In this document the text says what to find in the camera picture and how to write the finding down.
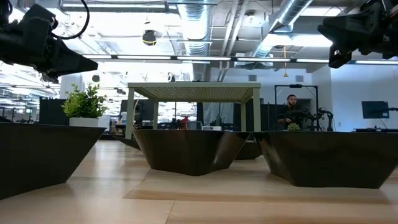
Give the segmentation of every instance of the light wood floor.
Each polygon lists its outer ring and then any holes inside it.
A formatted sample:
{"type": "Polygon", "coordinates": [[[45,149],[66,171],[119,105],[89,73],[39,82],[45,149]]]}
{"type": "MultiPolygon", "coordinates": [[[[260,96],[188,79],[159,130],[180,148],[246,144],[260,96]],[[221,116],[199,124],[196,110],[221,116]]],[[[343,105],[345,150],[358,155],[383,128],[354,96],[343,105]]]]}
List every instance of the light wood floor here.
{"type": "Polygon", "coordinates": [[[190,177],[99,141],[66,184],[0,200],[0,223],[398,223],[398,172],[380,190],[308,189],[273,176],[260,157],[190,177]]]}

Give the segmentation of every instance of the white table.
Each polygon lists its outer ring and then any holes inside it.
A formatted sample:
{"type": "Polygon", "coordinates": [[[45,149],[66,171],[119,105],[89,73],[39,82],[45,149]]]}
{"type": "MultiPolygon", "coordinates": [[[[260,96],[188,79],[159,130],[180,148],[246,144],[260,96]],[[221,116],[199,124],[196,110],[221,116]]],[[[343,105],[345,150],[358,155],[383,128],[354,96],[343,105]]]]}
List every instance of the white table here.
{"type": "Polygon", "coordinates": [[[154,129],[157,129],[159,102],[217,102],[241,104],[241,131],[246,131],[246,102],[253,98],[254,131],[261,131],[260,83],[175,82],[129,83],[126,139],[131,139],[134,93],[152,100],[154,129]]]}

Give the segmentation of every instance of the green leafy plant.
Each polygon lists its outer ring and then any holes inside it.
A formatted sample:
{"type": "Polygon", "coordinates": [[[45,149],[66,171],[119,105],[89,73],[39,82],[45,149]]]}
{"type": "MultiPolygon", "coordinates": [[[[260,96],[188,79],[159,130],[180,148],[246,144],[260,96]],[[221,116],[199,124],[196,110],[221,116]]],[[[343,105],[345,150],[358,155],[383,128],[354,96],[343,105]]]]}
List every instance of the green leafy plant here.
{"type": "Polygon", "coordinates": [[[99,85],[88,84],[86,92],[80,91],[76,84],[73,92],[66,92],[69,99],[62,105],[63,111],[69,118],[98,118],[108,109],[103,106],[104,97],[97,96],[99,85]]]}
{"type": "Polygon", "coordinates": [[[300,131],[300,126],[296,123],[291,123],[287,126],[288,131],[300,131]]]}

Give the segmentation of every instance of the computer screen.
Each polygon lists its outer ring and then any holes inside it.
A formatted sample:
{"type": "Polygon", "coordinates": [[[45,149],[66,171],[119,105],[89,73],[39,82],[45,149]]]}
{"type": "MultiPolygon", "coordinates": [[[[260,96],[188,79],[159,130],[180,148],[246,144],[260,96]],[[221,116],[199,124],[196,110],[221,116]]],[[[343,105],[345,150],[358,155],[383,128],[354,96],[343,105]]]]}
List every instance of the computer screen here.
{"type": "Polygon", "coordinates": [[[390,118],[387,101],[362,101],[364,119],[390,118]]]}

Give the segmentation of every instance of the black robotic camera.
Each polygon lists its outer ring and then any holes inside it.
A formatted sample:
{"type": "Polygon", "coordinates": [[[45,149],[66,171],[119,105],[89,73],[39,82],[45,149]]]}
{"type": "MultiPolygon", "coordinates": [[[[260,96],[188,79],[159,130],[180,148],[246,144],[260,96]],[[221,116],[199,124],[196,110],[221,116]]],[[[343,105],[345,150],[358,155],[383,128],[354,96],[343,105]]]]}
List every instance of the black robotic camera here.
{"type": "Polygon", "coordinates": [[[340,68],[352,58],[352,53],[382,54],[383,59],[398,56],[398,0],[369,0],[358,14],[329,17],[318,31],[333,42],[329,52],[329,67],[340,68]]]}
{"type": "Polygon", "coordinates": [[[144,35],[142,35],[142,41],[145,45],[154,46],[156,44],[155,31],[145,30],[144,35]]]}
{"type": "Polygon", "coordinates": [[[20,22],[0,21],[0,60],[34,67],[45,79],[58,83],[58,77],[97,70],[98,64],[70,50],[52,34],[58,25],[55,15],[34,4],[20,22]]]}

